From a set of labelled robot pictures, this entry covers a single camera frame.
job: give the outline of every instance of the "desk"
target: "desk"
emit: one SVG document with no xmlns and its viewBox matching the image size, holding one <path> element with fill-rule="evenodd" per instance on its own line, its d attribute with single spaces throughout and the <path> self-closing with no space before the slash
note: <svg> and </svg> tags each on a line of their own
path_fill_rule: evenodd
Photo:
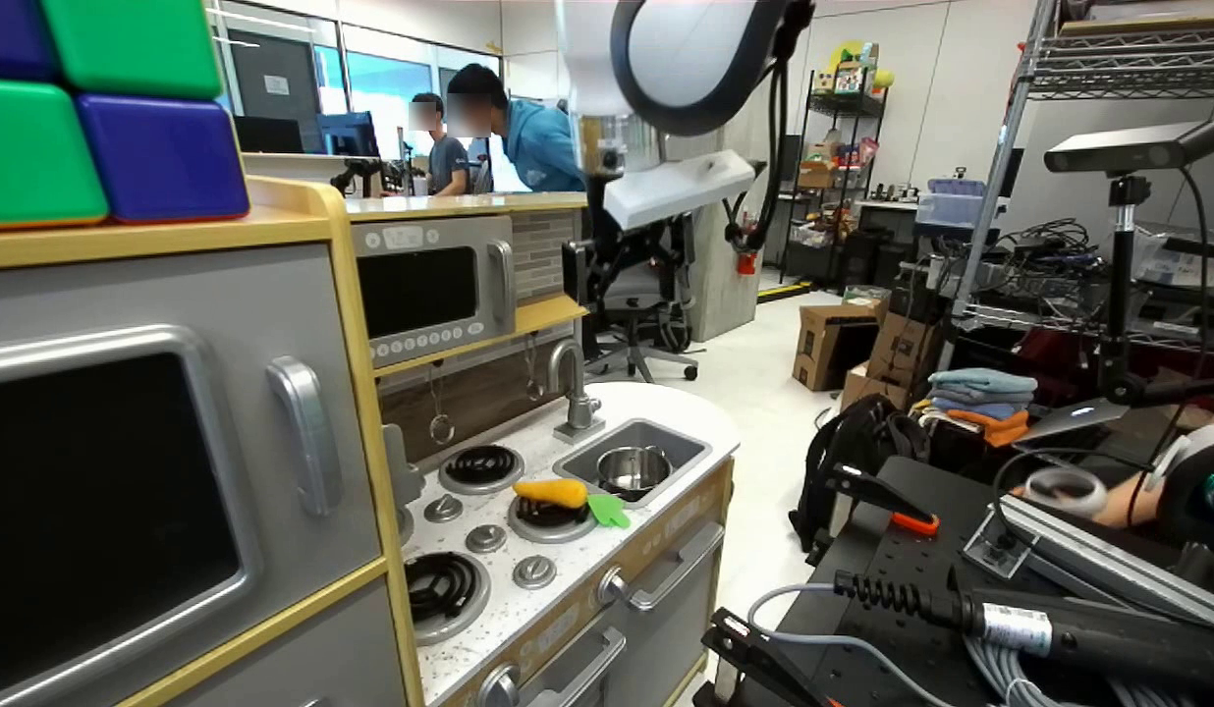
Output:
<svg viewBox="0 0 1214 707">
<path fill-rule="evenodd" d="M 989 575 L 964 563 L 964 542 L 984 522 L 989 487 L 970 484 L 964 475 L 948 475 L 940 469 L 914 465 L 914 458 L 887 458 L 880 478 L 887 478 L 897 489 L 914 500 L 921 508 L 936 512 L 944 517 L 940 542 L 914 542 L 900 534 L 885 534 L 887 514 L 876 508 L 862 508 L 846 534 L 828 547 L 817 577 L 832 577 L 836 571 L 887 577 L 887 581 L 914 581 L 932 596 L 948 586 L 948 571 L 955 571 L 960 581 L 984 581 L 994 586 Z M 885 613 L 885 607 L 862 607 L 846 596 L 796 596 L 792 607 L 783 620 L 783 634 L 850 634 L 863 635 L 876 649 L 885 649 L 910 678 L 921 678 L 927 691 L 936 691 L 948 702 L 994 702 L 998 696 L 984 683 L 977 669 L 970 662 L 960 635 L 932 628 L 914 615 Z M 908 688 L 900 688 L 876 658 L 846 649 L 786 649 L 817 683 L 824 683 L 828 696 L 842 702 L 897 702 L 910 707 L 921 702 Z M 1041 669 L 1029 662 L 1029 675 L 1048 688 L 1053 700 L 1092 700 L 1109 702 L 1113 696 L 1092 675 L 1066 670 L 1066 688 L 1057 678 L 1046 678 Z M 739 707 L 786 707 L 771 691 L 744 683 Z"/>
</svg>

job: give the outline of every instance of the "green block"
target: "green block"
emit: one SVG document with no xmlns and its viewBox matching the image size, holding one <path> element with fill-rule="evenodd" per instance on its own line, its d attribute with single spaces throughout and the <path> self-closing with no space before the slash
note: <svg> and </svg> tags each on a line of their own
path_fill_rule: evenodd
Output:
<svg viewBox="0 0 1214 707">
<path fill-rule="evenodd" d="M 47 81 L 0 81 L 0 228 L 93 218 L 107 191 L 76 101 Z"/>
<path fill-rule="evenodd" d="M 219 94 L 204 0 L 43 0 L 43 12 L 76 90 Z"/>
</svg>

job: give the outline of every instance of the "sink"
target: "sink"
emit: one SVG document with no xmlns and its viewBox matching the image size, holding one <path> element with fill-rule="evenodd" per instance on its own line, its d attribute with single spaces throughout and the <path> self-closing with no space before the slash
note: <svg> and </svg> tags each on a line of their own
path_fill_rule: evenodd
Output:
<svg viewBox="0 0 1214 707">
<path fill-rule="evenodd" d="M 595 438 L 588 448 L 558 458 L 553 469 L 600 489 L 612 489 L 625 501 L 639 501 L 654 487 L 689 469 L 701 452 L 702 444 L 689 436 L 633 419 Z"/>
</svg>

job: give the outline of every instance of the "floor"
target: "floor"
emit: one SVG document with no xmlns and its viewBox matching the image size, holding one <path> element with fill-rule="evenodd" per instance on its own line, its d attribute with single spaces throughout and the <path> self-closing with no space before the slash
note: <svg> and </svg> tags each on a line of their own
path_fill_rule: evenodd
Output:
<svg viewBox="0 0 1214 707">
<path fill-rule="evenodd" d="M 695 352 L 701 381 L 680 381 L 680 369 L 654 366 L 654 372 L 669 372 L 660 383 L 690 387 L 724 404 L 739 424 L 744 448 L 733 455 L 733 500 L 720 575 L 720 606 L 739 615 L 764 594 L 809 577 L 786 514 L 796 508 L 805 444 L 836 404 L 836 395 L 809 391 L 792 381 L 796 310 L 813 301 L 842 300 L 796 296 L 764 301 L 749 325 Z M 774 628 L 786 607 L 786 602 L 774 602 L 757 626 Z"/>
</svg>

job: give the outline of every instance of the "handle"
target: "handle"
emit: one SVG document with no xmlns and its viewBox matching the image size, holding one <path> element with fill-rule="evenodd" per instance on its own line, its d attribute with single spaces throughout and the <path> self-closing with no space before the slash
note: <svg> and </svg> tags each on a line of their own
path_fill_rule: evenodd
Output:
<svg viewBox="0 0 1214 707">
<path fill-rule="evenodd" d="M 563 691 L 538 691 L 529 700 L 529 707 L 563 707 L 563 702 L 578 702 L 583 696 L 588 696 L 588 688 L 600 683 L 600 675 L 621 658 L 621 651 L 627 649 L 627 635 L 621 635 L 616 628 L 605 628 L 605 649 L 600 656 L 595 656 L 595 662 L 587 662 Z"/>
<path fill-rule="evenodd" d="M 337 444 L 322 400 L 322 377 L 295 356 L 276 356 L 266 372 L 300 436 L 300 478 L 295 478 L 300 501 L 309 514 L 327 517 L 337 508 L 341 484 L 337 484 Z"/>
<path fill-rule="evenodd" d="M 701 564 L 702 558 L 710 558 L 724 547 L 724 526 L 710 522 L 702 526 L 690 542 L 680 547 L 676 552 L 676 571 L 656 581 L 656 588 L 627 588 L 627 581 L 621 577 L 616 564 L 605 571 L 600 577 L 600 602 L 609 602 L 612 594 L 633 607 L 633 613 L 654 613 L 660 607 Z"/>
<path fill-rule="evenodd" d="M 516 331 L 516 247 L 506 241 L 490 242 L 490 263 L 495 263 L 495 325 L 499 332 Z"/>
<path fill-rule="evenodd" d="M 478 683 L 478 707 L 520 707 L 520 683 L 509 662 L 488 670 L 488 678 Z"/>
</svg>

